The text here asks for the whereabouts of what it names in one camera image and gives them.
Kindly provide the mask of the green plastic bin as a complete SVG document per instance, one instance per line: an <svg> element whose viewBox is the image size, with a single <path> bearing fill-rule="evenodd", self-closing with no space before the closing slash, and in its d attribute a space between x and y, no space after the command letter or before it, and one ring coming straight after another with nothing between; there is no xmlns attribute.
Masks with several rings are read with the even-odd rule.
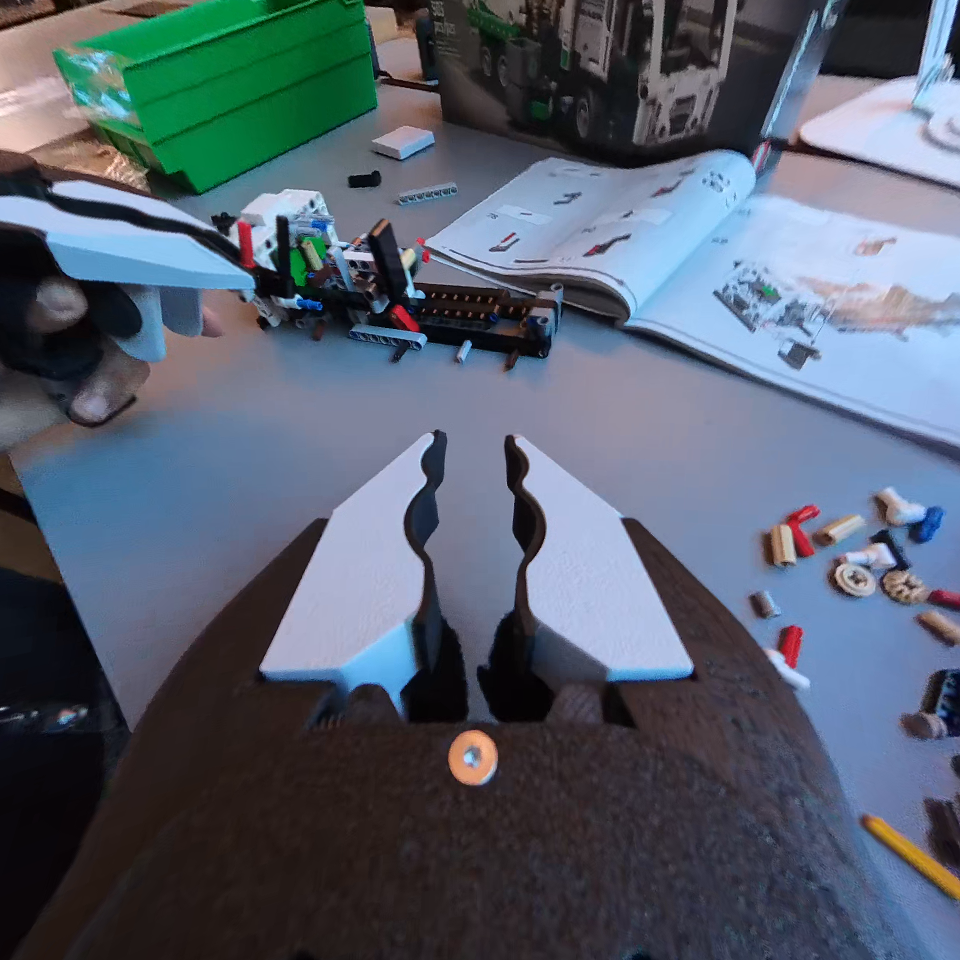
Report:
<svg viewBox="0 0 960 960"><path fill-rule="evenodd" d="M200 194L377 107L360 1L203 2L75 44L111 50L142 129L91 125Z"/></svg>

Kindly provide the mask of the person's left hand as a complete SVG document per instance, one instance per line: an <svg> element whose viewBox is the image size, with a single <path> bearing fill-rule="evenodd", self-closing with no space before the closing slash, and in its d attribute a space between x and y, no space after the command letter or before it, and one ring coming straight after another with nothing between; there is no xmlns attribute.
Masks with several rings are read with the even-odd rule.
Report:
<svg viewBox="0 0 960 960"><path fill-rule="evenodd" d="M77 425L108 423L135 402L150 376L149 362L121 346L142 331L143 318L118 285L45 278L26 324L38 372Z"/></svg>

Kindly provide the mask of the white square lego tile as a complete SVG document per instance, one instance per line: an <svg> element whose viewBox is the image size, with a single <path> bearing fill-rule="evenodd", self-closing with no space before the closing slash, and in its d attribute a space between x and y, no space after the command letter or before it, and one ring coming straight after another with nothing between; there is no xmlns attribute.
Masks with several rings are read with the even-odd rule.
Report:
<svg viewBox="0 0 960 960"><path fill-rule="evenodd" d="M430 129L415 126L399 126L374 138L370 149L380 157L403 162L429 149L436 143Z"/></svg>

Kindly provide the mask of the white stand base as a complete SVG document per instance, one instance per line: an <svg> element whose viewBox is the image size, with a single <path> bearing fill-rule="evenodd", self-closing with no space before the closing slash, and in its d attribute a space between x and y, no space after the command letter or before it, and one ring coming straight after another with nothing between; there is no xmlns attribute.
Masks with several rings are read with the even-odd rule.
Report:
<svg viewBox="0 0 960 960"><path fill-rule="evenodd" d="M893 79L807 121L808 148L959 187L958 62L947 48L956 1L931 4L916 77Z"/></svg>

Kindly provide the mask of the lego truck chassis assembly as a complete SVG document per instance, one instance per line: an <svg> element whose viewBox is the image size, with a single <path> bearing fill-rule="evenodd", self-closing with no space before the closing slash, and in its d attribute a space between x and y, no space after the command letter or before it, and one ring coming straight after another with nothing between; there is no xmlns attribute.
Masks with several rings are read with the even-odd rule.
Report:
<svg viewBox="0 0 960 960"><path fill-rule="evenodd" d="M504 354L507 370L521 357L550 354L563 315L561 283L522 295L426 282L419 278L429 260L424 239L402 246L392 223L380 219L370 231L342 240L317 191L264 193L238 216L221 212L210 222L232 241L237 219L270 226L278 214L289 219L296 290L288 299L246 295L262 330L293 327L319 341L330 325L345 326L354 341L391 348L393 363L428 344L455 348L458 363L471 349Z"/></svg>

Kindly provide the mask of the yellow lego axle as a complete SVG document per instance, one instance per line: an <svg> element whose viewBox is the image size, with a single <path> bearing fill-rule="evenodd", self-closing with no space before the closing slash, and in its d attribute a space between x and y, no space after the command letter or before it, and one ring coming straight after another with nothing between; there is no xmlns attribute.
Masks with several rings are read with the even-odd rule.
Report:
<svg viewBox="0 0 960 960"><path fill-rule="evenodd" d="M862 814L860 823L874 839L933 884L942 894L959 903L959 878L954 873L921 850L881 817Z"/></svg>

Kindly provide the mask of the clear plastic bag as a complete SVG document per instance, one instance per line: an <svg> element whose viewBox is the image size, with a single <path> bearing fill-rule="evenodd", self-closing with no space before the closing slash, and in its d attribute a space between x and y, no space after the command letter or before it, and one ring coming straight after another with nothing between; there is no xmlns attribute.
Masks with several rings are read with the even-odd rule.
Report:
<svg viewBox="0 0 960 960"><path fill-rule="evenodd" d="M141 131L134 99L127 89L129 57L80 44L55 49L54 63L74 103L91 125L121 123Z"/></svg>

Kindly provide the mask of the scattered small lego pieces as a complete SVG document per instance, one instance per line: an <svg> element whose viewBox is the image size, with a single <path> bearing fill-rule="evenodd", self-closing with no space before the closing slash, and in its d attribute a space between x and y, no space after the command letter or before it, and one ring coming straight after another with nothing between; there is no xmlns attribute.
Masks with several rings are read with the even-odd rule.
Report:
<svg viewBox="0 0 960 960"><path fill-rule="evenodd" d="M947 615L959 610L958 591L928 587L912 571L905 546L895 530L905 532L914 545L930 543L938 535L945 510L925 506L902 497L893 486L885 486L873 496L886 525L873 533L859 550L837 555L832 562L830 582L834 589L850 599L866 599L882 592L902 606L918 607L915 618L923 630L943 645L958 648L958 619ZM769 559L773 567L794 567L799 559L815 554L815 546L840 546L866 526L860 514L848 514L825 524L815 536L805 524L821 515L815 505L805 505L788 514L784 522L768 533ZM926 740L959 738L958 669L942 669L927 686L920 708L908 714L901 725L913 737Z"/></svg>

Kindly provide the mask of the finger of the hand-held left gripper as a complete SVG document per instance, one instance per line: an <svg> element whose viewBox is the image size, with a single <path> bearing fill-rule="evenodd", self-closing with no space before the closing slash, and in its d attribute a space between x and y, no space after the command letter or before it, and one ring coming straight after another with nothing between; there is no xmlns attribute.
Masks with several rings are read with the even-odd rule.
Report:
<svg viewBox="0 0 960 960"><path fill-rule="evenodd" d="M253 292L223 236L161 200L129 193L4 196L2 226L38 234L58 268L85 282Z"/></svg>
<svg viewBox="0 0 960 960"><path fill-rule="evenodd" d="M2 173L1 198L38 202L59 213L112 222L160 234L181 235L226 260L241 258L238 246L213 225L161 198L90 178L54 178L40 168Z"/></svg>

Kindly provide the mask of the dark lego set box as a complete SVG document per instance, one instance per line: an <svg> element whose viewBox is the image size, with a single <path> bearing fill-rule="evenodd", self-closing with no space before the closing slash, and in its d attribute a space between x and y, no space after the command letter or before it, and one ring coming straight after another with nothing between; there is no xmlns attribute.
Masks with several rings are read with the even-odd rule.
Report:
<svg viewBox="0 0 960 960"><path fill-rule="evenodd" d="M843 1L430 2L444 121L627 167L786 139Z"/></svg>

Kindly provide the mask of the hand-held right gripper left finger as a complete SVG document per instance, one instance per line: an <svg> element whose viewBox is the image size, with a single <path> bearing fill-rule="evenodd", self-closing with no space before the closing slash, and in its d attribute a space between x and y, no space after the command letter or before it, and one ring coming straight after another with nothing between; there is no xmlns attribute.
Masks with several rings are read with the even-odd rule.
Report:
<svg viewBox="0 0 960 960"><path fill-rule="evenodd" d="M444 431L421 435L333 510L260 662L264 680L342 695L378 686L414 717L443 636L426 544L447 448Z"/></svg>

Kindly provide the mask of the open lego instruction booklet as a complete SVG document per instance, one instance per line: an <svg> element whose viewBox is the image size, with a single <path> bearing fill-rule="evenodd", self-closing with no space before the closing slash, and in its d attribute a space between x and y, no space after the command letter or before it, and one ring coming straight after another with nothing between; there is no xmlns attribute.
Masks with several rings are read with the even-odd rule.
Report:
<svg viewBox="0 0 960 960"><path fill-rule="evenodd" d="M958 237L759 191L712 150L621 170L535 162L430 237L473 274L747 378L958 449Z"/></svg>

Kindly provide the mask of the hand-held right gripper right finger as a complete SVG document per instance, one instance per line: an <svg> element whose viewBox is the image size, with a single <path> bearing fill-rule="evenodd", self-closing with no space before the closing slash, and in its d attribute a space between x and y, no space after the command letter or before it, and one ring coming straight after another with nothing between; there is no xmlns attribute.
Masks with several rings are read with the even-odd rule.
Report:
<svg viewBox="0 0 960 960"><path fill-rule="evenodd" d="M528 438L504 441L521 549L480 688L499 722L546 719L563 689L686 681L695 666L632 538L637 523Z"/></svg>

